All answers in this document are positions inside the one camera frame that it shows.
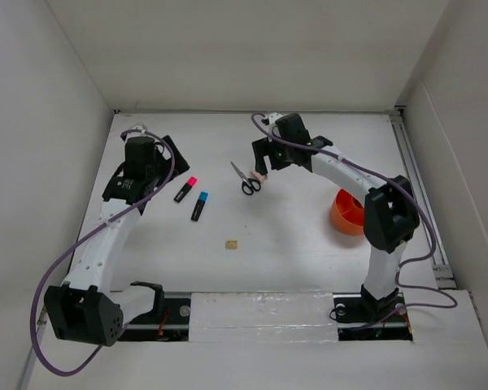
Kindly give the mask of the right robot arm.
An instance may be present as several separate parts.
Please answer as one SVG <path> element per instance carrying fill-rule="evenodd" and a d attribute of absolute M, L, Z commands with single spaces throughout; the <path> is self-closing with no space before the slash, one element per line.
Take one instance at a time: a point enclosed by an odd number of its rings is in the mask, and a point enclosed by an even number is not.
<path fill-rule="evenodd" d="M 260 175 L 296 165 L 330 180 L 363 207 L 371 250 L 359 309 L 365 322 L 387 316 L 399 293 L 395 279 L 403 252 L 420 224 L 409 181 L 401 175 L 380 179 L 360 168 L 331 140 L 310 136 L 296 113 L 256 113 L 251 121 L 264 134 L 252 144 Z"/>

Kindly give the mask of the small yellow eraser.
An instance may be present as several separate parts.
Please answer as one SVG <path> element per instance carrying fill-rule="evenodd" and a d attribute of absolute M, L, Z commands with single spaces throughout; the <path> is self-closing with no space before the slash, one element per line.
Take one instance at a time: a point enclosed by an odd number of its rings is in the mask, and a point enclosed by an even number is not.
<path fill-rule="evenodd" d="M 228 240 L 226 243 L 225 243 L 225 248 L 226 249 L 237 249 L 238 247 L 238 243 L 236 240 Z"/>

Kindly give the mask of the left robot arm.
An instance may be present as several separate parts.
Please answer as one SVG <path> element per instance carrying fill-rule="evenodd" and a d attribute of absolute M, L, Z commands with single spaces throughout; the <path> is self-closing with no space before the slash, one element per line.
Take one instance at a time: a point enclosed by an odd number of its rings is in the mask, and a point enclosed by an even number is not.
<path fill-rule="evenodd" d="M 167 314 L 161 285 L 135 281 L 121 292 L 111 289 L 115 265 L 129 233 L 157 189 L 190 166 L 170 136 L 123 133 L 124 161 L 102 193 L 99 232 L 59 286 L 49 286 L 44 305 L 55 336 L 90 345 L 111 346 L 125 324 L 143 317 L 156 322 Z"/>

